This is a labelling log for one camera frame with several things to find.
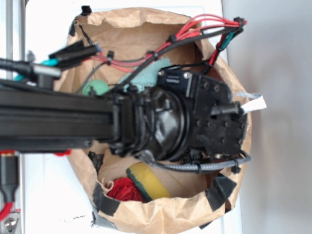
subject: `white wall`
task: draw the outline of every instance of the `white wall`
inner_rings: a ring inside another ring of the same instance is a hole
[[[223,9],[248,20],[228,47],[229,65],[268,106],[253,113],[243,233],[312,233],[312,1],[223,0]]]

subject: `green wire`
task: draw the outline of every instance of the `green wire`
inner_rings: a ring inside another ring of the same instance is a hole
[[[46,65],[46,66],[50,66],[50,67],[54,67],[56,65],[58,65],[59,61],[57,60],[57,58],[52,58],[46,61],[43,61],[41,63],[41,65]],[[25,77],[23,75],[18,75],[14,78],[14,81],[21,81],[22,79],[24,79]]]
[[[230,41],[232,40],[233,36],[234,36],[234,33],[230,33],[230,34],[229,34],[228,38],[227,38],[226,41],[223,43],[223,46],[222,46],[222,48],[221,48],[222,50],[224,50],[224,49],[228,46],[228,44],[229,44]]]

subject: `sponge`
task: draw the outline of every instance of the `sponge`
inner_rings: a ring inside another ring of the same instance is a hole
[[[127,169],[127,174],[147,201],[171,197],[165,186],[146,163],[140,162],[130,166]]]
[[[95,93],[99,96],[105,94],[107,91],[110,90],[109,86],[104,81],[102,81],[100,79],[93,79],[93,80],[89,81],[88,83],[86,83],[86,85],[83,87],[81,93],[83,95],[89,95],[91,87],[93,88]]]

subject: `yellow sponge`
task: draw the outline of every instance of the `yellow sponge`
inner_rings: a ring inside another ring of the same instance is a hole
[[[127,174],[147,201],[171,197],[165,186],[146,163],[140,162],[130,166],[127,169]]]

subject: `teal connector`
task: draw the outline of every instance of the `teal connector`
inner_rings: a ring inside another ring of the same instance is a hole
[[[58,65],[58,63],[59,63],[59,61],[56,58],[53,58],[53,59],[43,61],[41,64],[46,65],[46,66],[50,66],[50,67],[54,67],[54,66]],[[21,81],[24,78],[25,78],[24,76],[18,75],[14,78],[14,81]]]

